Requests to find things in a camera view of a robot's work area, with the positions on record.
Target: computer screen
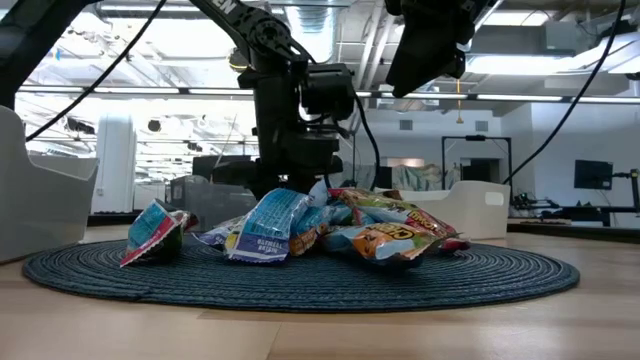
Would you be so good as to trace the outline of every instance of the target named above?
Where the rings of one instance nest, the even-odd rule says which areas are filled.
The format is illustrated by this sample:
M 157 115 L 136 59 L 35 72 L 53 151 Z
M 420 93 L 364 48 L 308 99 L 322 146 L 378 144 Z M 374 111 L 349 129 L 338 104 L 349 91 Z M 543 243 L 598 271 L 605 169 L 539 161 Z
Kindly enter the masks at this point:
M 573 187 L 576 189 L 611 190 L 613 163 L 576 160 Z

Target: blue round rug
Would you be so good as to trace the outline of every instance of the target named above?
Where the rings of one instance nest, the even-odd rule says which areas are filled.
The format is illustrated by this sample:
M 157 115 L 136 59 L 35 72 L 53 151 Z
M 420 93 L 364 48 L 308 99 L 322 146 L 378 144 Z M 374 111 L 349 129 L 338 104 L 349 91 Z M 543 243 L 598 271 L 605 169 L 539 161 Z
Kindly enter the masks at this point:
M 384 272 L 326 254 L 289 258 L 278 266 L 224 260 L 188 239 L 170 263 L 119 267 L 124 241 L 76 245 L 28 259 L 23 272 L 71 294 L 231 310 L 340 313 L 420 311 L 519 301 L 565 291 L 579 272 L 546 256 L 473 244 L 452 256 Z

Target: wooden table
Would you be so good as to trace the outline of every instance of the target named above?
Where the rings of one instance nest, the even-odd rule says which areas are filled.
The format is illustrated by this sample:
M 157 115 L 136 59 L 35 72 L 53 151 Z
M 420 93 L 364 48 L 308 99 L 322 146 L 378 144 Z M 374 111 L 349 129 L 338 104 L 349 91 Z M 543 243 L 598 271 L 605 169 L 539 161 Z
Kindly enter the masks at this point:
M 87 241 L 122 238 L 93 228 Z M 580 269 L 578 288 L 514 304 L 423 313 L 294 315 L 65 295 L 0 267 L 0 360 L 640 359 L 640 246 L 509 234 L 487 241 Z

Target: white plastic bin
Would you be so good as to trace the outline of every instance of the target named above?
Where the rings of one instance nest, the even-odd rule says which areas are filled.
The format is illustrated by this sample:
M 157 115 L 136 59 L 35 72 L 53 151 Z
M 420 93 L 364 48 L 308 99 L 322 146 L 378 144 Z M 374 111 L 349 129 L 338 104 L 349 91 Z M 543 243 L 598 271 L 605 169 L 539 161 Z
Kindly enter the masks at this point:
M 0 262 L 84 237 L 98 159 L 28 156 L 20 117 L 0 106 Z
M 510 187 L 460 181 L 449 191 L 400 191 L 402 198 L 452 225 L 471 240 L 504 238 Z

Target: white column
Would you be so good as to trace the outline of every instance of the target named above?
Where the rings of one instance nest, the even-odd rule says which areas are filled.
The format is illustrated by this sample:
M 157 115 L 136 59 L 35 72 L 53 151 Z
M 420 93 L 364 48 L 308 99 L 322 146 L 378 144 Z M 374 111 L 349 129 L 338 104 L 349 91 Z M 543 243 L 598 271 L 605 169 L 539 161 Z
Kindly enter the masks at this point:
M 91 211 L 131 212 L 136 166 L 136 132 L 130 114 L 100 118 L 97 156 L 100 160 Z
M 629 88 L 633 91 L 633 96 L 640 96 L 640 81 L 629 80 Z

